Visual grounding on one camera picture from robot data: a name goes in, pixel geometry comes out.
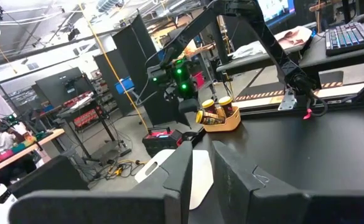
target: desk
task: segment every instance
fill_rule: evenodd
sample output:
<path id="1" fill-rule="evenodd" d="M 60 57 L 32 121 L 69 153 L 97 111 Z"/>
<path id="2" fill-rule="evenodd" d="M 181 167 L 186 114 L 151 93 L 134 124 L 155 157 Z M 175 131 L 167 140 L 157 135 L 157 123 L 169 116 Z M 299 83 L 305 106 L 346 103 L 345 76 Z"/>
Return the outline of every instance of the desk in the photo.
<path id="1" fill-rule="evenodd" d="M 325 54 L 325 38 L 315 36 L 310 43 L 309 49 L 304 52 L 302 59 L 299 62 L 299 66 L 305 72 L 311 74 L 361 63 L 364 63 L 364 49 L 328 57 Z M 270 65 L 274 64 L 270 61 L 269 55 L 262 54 L 234 59 L 226 65 L 219 66 L 217 71 L 226 70 L 229 75 L 234 75 Z"/>
<path id="2" fill-rule="evenodd" d="M 45 143 L 48 143 L 49 141 L 59 137 L 61 134 L 64 133 L 63 129 L 55 129 L 53 130 L 53 134 L 51 134 L 50 136 L 47 136 L 46 138 L 42 139 L 39 141 L 40 145 L 43 145 Z M 28 153 L 32 152 L 33 150 L 37 149 L 38 146 L 36 144 L 33 144 L 29 147 L 27 147 L 26 149 L 24 149 L 23 151 L 13 155 L 12 157 L 9 157 L 7 159 L 5 159 L 4 161 L 0 162 L 0 169 L 2 169 L 3 167 L 9 165 L 10 163 L 20 159 L 21 157 L 27 155 Z"/>
<path id="3" fill-rule="evenodd" d="M 241 118 L 236 130 L 207 133 L 194 149 L 208 150 L 213 158 L 212 141 L 221 141 L 230 154 L 253 159 L 298 189 L 364 190 L 364 109 L 328 112 L 307 122 L 301 116 Z M 190 211 L 189 223 L 223 223 L 214 186 Z"/>

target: gray floor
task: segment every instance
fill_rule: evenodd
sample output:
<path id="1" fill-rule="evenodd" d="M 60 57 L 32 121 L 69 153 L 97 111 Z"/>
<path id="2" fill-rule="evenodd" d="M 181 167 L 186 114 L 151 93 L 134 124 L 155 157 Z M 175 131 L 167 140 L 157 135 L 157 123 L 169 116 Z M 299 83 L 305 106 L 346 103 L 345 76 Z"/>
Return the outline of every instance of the gray floor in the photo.
<path id="1" fill-rule="evenodd" d="M 364 64 L 340 68 L 336 70 L 344 71 L 343 76 L 343 84 L 349 83 L 357 83 L 357 82 L 364 82 Z M 241 75 L 236 75 L 233 80 L 233 92 L 235 96 L 239 94 L 241 90 L 243 90 L 247 84 L 253 79 L 253 77 L 257 74 L 257 71 L 248 71 L 242 73 Z M 252 86 L 256 85 L 264 85 L 267 83 L 277 82 L 276 76 L 276 68 L 268 67 L 265 68 L 262 74 L 255 80 Z M 223 85 L 216 85 L 215 89 L 217 91 L 217 96 L 223 97 L 226 96 L 226 91 Z M 200 90 L 199 98 L 201 101 L 207 100 L 211 97 L 211 92 L 209 88 Z M 139 109 L 142 113 L 143 119 L 147 123 L 148 126 L 151 126 L 151 123 L 144 113 L 144 108 Z M 127 156 L 123 157 L 123 159 L 131 159 L 131 160 L 140 160 L 140 161 L 148 161 L 150 159 L 149 155 L 146 152 L 145 147 L 142 144 L 142 138 L 146 135 L 146 129 L 143 125 L 139 125 L 139 117 L 138 116 L 129 116 L 122 119 L 117 120 L 121 117 L 121 113 L 119 111 L 115 111 L 111 115 L 111 119 L 114 122 L 114 127 L 119 132 L 119 137 L 123 139 L 127 144 L 128 148 L 132 149 L 132 153 L 128 154 Z M 187 118 L 190 121 L 191 127 L 193 131 L 198 131 L 201 128 L 200 124 L 195 123 L 195 114 L 190 113 L 187 114 Z M 171 129 L 178 129 L 181 132 L 190 131 L 190 128 L 184 126 L 183 124 L 176 124 L 175 122 L 163 124 L 162 126 L 166 127 L 169 126 Z M 61 140 L 67 145 L 68 147 L 75 147 L 75 144 L 70 142 L 72 139 L 74 142 L 70 130 L 66 129 L 67 136 L 63 136 Z M 85 131 L 82 134 L 79 134 L 80 139 L 85 141 L 85 147 L 88 149 L 89 153 L 94 153 L 99 149 L 102 145 L 104 145 L 105 140 L 109 140 L 107 133 L 103 130 L 103 126 L 101 124 L 95 124 L 90 129 Z M 51 144 L 46 144 L 45 150 L 47 151 L 48 155 L 54 157 L 58 155 L 57 150 Z M 82 150 L 80 147 L 76 148 L 79 155 L 83 155 Z M 95 191 L 117 191 L 117 190 L 129 190 L 133 188 L 137 182 L 134 180 L 134 177 L 128 178 L 116 178 L 113 180 L 101 180 L 96 183 L 91 189 Z"/>

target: person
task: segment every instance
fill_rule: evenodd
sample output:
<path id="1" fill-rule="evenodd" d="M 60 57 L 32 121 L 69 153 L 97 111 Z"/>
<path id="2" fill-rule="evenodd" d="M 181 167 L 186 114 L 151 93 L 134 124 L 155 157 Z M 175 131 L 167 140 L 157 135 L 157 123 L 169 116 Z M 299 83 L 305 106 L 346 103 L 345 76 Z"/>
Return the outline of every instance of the person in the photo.
<path id="1" fill-rule="evenodd" d="M 1 120 L 0 120 L 0 154 L 5 153 L 11 149 L 14 143 L 20 143 L 25 140 L 24 136 L 18 133 L 15 129 L 9 128 L 6 132 L 1 132 Z M 36 170 L 35 162 L 32 156 L 27 154 L 22 158 L 8 164 L 7 166 L 0 169 L 0 184 L 5 186 L 11 185 L 11 177 L 14 169 L 22 169 L 27 174 Z"/>

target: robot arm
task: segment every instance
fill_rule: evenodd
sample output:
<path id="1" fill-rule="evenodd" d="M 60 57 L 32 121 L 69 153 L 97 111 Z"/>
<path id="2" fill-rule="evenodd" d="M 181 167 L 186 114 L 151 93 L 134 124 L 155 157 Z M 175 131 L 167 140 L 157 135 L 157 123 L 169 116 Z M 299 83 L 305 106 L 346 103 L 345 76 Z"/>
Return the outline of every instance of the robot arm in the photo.
<path id="1" fill-rule="evenodd" d="M 297 95 L 312 98 L 312 90 L 321 88 L 311 77 L 307 76 L 285 53 L 267 27 L 258 0 L 214 0 L 184 30 L 164 47 L 164 59 L 154 67 L 147 69 L 149 77 L 164 75 L 166 68 L 176 59 L 187 44 L 198 35 L 217 16 L 237 16 L 248 23 L 271 60 L 278 68 L 279 82 L 294 90 Z"/>

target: black keyboard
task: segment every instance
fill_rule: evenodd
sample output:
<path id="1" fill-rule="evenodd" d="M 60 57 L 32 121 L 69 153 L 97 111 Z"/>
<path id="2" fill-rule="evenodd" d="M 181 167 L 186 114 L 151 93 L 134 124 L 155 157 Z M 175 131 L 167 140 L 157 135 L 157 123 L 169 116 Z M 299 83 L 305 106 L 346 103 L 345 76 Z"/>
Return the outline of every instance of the black keyboard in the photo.
<path id="1" fill-rule="evenodd" d="M 358 22 L 325 31 L 325 54 L 333 56 L 364 49 L 364 29 Z"/>

